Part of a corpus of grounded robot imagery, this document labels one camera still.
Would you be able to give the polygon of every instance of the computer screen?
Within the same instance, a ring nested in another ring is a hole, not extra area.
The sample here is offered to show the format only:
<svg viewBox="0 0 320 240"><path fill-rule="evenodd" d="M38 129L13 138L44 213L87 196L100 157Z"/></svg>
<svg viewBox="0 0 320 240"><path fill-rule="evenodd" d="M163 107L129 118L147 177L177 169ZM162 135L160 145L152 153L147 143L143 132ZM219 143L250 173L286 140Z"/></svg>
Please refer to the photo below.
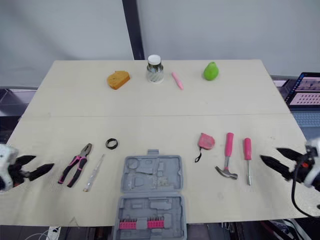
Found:
<svg viewBox="0 0 320 240"><path fill-rule="evenodd" d="M285 101L290 108L320 107L320 73L301 73Z"/></svg>

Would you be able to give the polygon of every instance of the gray tool case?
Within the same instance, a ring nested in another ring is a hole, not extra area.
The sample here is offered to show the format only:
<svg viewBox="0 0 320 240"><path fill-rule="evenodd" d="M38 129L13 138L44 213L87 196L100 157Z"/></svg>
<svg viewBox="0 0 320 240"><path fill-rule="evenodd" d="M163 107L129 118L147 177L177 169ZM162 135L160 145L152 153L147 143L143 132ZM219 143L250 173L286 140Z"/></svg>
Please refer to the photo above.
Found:
<svg viewBox="0 0 320 240"><path fill-rule="evenodd" d="M182 161L179 155L128 156L113 231L114 240L186 240Z"/></svg>

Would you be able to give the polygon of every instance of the green pear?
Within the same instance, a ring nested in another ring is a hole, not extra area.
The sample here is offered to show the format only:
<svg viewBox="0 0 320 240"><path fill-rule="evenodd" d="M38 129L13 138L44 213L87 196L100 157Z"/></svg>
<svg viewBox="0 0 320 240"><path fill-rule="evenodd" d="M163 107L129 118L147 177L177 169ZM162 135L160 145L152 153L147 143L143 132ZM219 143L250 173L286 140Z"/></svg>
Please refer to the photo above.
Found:
<svg viewBox="0 0 320 240"><path fill-rule="evenodd" d="M218 74L219 69L214 61L210 62L203 71L203 76L208 81L212 81L213 79L215 79Z"/></svg>

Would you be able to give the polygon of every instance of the keyboard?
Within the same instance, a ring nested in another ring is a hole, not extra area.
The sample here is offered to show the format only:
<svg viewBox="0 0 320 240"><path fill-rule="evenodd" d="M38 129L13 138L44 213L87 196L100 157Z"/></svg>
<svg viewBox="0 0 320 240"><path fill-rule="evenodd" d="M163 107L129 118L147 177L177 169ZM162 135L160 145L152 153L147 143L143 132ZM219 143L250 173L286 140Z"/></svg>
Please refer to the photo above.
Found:
<svg viewBox="0 0 320 240"><path fill-rule="evenodd" d="M293 112L296 122L300 128L320 128L320 111L315 112Z"/></svg>

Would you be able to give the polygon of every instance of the pink tape measure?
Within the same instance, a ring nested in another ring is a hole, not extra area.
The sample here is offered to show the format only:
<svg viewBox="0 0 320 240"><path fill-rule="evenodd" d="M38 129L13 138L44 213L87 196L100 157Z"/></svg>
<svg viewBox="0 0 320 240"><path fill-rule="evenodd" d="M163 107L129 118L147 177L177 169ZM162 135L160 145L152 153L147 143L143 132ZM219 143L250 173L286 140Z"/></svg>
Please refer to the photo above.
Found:
<svg viewBox="0 0 320 240"><path fill-rule="evenodd" d="M200 136L200 139L198 142L198 146L200 149L200 155L194 160L194 162L195 163L199 162L199 160L202 156L202 153L201 153L202 149L210 150L214 147L214 145L215 145L215 140L212 136L209 136L205 133L201 133L201 136Z"/></svg>

